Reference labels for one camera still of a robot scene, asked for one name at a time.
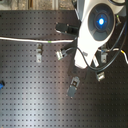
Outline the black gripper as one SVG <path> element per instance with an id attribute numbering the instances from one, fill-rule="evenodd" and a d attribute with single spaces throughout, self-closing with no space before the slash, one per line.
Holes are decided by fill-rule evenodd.
<path id="1" fill-rule="evenodd" d="M 57 32 L 69 35 L 77 35 L 79 33 L 78 27 L 64 23 L 57 23 L 55 30 Z"/>

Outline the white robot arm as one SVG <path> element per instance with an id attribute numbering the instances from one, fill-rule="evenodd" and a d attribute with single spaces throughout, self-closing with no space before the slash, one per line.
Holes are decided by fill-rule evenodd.
<path id="1" fill-rule="evenodd" d="M 116 26 L 116 14 L 125 15 L 125 0 L 77 0 L 78 27 L 57 23 L 55 30 L 76 37 L 75 65 L 89 67 L 99 47 L 112 36 Z"/>

